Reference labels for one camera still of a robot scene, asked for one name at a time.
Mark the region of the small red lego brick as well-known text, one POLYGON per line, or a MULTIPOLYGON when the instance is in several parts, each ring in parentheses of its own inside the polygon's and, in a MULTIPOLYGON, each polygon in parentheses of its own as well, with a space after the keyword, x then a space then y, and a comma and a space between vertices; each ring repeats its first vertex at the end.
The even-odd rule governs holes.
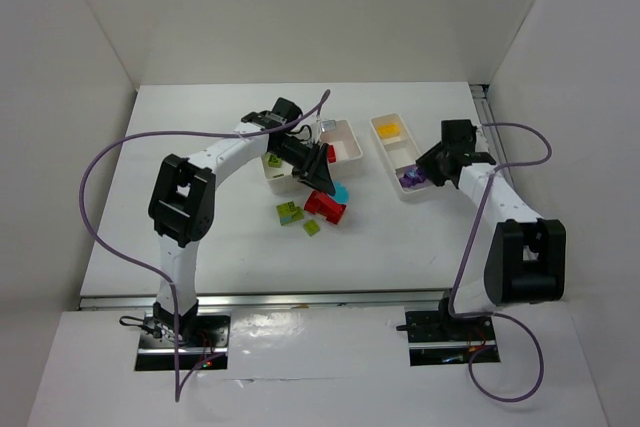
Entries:
POLYGON ((329 163, 335 163, 337 161, 336 150, 333 145, 328 146, 327 158, 329 163))

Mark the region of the purple flower lego piece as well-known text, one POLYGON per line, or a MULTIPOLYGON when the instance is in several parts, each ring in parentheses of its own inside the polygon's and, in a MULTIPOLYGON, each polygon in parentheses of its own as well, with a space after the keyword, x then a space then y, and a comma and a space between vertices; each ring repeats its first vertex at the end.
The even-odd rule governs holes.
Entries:
POLYGON ((405 173, 408 173, 409 175, 412 175, 415 177, 414 185, 423 183, 426 180, 424 171, 418 166, 413 166, 409 168, 405 173))

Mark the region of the red lego cluster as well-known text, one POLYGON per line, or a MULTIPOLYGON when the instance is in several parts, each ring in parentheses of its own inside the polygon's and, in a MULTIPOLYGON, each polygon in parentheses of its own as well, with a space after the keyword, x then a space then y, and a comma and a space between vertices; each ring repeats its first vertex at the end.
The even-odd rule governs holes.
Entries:
POLYGON ((346 205, 336 202, 324 192, 314 190, 305 202, 304 210, 313 215, 320 215, 327 222, 337 225, 344 215, 346 205))

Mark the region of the teal rounded lego brick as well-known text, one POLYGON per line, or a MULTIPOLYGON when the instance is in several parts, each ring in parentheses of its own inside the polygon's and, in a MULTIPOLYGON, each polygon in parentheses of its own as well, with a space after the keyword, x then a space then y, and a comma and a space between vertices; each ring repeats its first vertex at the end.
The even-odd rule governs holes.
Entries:
POLYGON ((346 205, 350 199, 348 189, 340 182, 334 183, 334 189, 335 192, 330 198, 338 204, 346 205))

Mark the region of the yellow lego brick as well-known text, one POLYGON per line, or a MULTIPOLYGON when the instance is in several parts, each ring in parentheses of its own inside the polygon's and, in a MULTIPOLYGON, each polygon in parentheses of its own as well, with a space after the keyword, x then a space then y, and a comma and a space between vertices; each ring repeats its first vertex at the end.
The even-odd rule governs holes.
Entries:
POLYGON ((378 125, 376 127, 376 132, 381 140, 389 140, 402 137, 402 130, 399 124, 395 122, 378 125))

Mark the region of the small green square lego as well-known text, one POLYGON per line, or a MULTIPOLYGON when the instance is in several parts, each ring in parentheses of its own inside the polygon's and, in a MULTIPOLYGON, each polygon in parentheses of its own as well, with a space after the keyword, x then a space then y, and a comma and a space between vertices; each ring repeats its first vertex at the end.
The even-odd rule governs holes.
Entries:
POLYGON ((319 224, 318 224, 315 220, 313 220, 313 219, 311 219, 311 220, 309 220, 309 221, 305 222, 305 223, 303 224, 303 228, 304 228, 304 230, 305 230, 306 234, 307 234, 308 236, 310 236, 310 237, 312 237, 312 236, 316 235, 316 234, 320 231, 320 226, 319 226, 319 224))

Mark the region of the purple lego brick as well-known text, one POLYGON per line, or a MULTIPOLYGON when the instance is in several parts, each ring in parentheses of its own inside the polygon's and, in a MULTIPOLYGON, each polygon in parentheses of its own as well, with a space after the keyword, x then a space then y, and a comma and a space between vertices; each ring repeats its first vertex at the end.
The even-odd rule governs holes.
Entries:
POLYGON ((405 189, 411 188, 414 186, 415 183, 415 177, 412 175, 409 175, 408 173, 405 173, 400 179, 399 182, 401 184, 401 186, 405 189))

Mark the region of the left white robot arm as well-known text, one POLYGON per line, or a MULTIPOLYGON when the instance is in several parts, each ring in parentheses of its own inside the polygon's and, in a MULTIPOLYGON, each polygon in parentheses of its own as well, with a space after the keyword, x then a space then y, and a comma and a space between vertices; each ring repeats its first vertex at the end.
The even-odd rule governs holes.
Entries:
POLYGON ((274 107, 245 115, 234 131, 187 157, 171 154, 161 163, 148 213, 160 241, 165 275, 153 305, 156 323, 180 342, 191 336, 198 313, 195 273, 199 242, 214 223, 215 196, 222 183, 247 163, 272 154, 292 167, 298 182, 335 193, 329 146, 302 140, 296 125, 301 109, 279 98, 274 107))

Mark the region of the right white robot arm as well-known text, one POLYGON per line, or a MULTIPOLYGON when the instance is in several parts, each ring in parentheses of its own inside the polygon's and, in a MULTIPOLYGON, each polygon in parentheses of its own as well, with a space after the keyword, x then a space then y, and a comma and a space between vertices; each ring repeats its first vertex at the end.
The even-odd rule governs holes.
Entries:
POLYGON ((455 119, 441 122, 440 141, 416 161, 431 184, 452 184, 476 207, 453 286, 441 302, 444 314, 456 321, 496 315, 512 305, 555 302, 565 292, 565 226, 529 207, 503 175, 511 168, 546 163, 551 144, 523 124, 491 126, 534 135, 544 156, 499 164, 478 149, 479 128, 468 119, 455 119))

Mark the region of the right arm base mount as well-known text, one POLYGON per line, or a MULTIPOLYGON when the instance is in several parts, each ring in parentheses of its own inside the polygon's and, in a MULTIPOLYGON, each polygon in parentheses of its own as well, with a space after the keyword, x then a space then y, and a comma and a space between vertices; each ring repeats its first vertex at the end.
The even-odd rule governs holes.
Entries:
POLYGON ((411 366, 499 363, 492 320, 488 317, 456 320, 437 311, 406 311, 395 327, 406 335, 411 366))

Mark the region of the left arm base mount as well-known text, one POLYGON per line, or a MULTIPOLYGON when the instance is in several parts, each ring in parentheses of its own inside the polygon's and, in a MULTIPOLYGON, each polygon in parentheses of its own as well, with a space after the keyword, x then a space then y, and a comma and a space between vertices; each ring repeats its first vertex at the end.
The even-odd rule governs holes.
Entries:
MULTIPOLYGON (((137 328, 139 341, 134 369, 138 372, 172 371, 174 369, 174 339, 169 330, 157 324, 151 315, 124 315, 123 327, 137 328)), ((198 362, 201 370, 226 370, 231 317, 207 314, 196 318, 190 336, 179 341, 179 367, 189 371, 198 362)))

